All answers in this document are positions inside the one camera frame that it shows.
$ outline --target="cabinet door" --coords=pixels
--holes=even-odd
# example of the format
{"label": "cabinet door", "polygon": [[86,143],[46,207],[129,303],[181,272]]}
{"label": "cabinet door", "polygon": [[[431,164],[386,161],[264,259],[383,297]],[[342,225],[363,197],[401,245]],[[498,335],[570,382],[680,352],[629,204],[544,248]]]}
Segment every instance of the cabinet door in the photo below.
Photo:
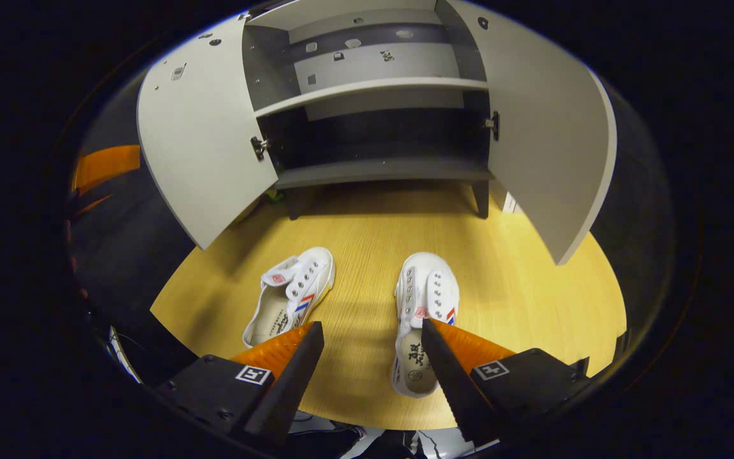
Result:
{"label": "cabinet door", "polygon": [[154,64],[138,97],[141,148],[157,188],[181,226],[206,249],[277,181],[242,67],[238,15],[207,29]]}
{"label": "cabinet door", "polygon": [[489,171],[512,194],[554,261],[565,264],[602,207],[614,172],[614,111],[599,78],[536,32],[449,0],[475,38],[500,114]]}

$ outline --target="cabinet leg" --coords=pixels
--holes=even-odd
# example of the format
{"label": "cabinet leg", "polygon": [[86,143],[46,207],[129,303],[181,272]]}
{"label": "cabinet leg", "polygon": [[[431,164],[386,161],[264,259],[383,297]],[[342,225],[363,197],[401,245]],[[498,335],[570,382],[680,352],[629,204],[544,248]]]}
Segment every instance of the cabinet leg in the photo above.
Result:
{"label": "cabinet leg", "polygon": [[288,191],[287,189],[283,189],[283,195],[285,195],[285,198],[283,199],[285,201],[285,206],[288,207],[288,217],[291,218],[291,220],[296,220],[299,218],[299,203],[296,197],[296,194],[294,194],[293,191]]}
{"label": "cabinet leg", "polygon": [[480,218],[489,218],[489,181],[482,180],[471,185]]}

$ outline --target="canvas shoe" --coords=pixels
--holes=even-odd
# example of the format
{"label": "canvas shoe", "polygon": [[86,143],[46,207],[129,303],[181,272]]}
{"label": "canvas shoe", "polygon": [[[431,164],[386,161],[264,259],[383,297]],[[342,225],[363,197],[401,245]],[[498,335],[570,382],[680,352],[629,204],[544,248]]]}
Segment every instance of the canvas shoe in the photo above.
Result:
{"label": "canvas shoe", "polygon": [[335,277],[333,255],[324,247],[309,248],[270,268],[262,275],[257,310],[242,342],[250,348],[303,325]]}
{"label": "canvas shoe", "polygon": [[418,252],[407,258],[396,284],[398,338],[392,386],[400,395],[425,397],[438,388],[435,371],[421,345],[423,319],[455,325],[460,292],[443,258]]}

